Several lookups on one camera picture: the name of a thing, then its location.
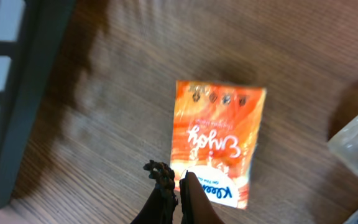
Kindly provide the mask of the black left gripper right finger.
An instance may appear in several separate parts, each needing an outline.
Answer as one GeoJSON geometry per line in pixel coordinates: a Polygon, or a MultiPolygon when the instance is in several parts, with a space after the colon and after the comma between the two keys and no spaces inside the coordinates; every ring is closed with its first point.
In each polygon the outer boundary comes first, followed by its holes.
{"type": "Polygon", "coordinates": [[[180,180],[180,198],[182,219],[181,224],[223,224],[214,211],[197,176],[187,172],[180,180]]]}

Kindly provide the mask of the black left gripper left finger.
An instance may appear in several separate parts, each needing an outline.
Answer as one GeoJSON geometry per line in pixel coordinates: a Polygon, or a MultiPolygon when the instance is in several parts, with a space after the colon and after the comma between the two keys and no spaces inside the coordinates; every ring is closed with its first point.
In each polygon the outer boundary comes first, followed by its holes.
{"type": "Polygon", "coordinates": [[[166,163],[153,160],[149,160],[143,169],[149,172],[149,178],[155,181],[155,186],[131,224],[172,224],[173,213],[178,205],[178,199],[174,193],[174,171],[166,163]]]}

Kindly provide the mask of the orange packaged item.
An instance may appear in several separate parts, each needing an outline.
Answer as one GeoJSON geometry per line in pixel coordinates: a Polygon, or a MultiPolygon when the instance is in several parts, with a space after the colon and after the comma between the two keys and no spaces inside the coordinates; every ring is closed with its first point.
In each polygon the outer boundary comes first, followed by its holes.
{"type": "Polygon", "coordinates": [[[245,209],[265,88],[176,82],[170,168],[194,173],[211,202],[245,209]]]}

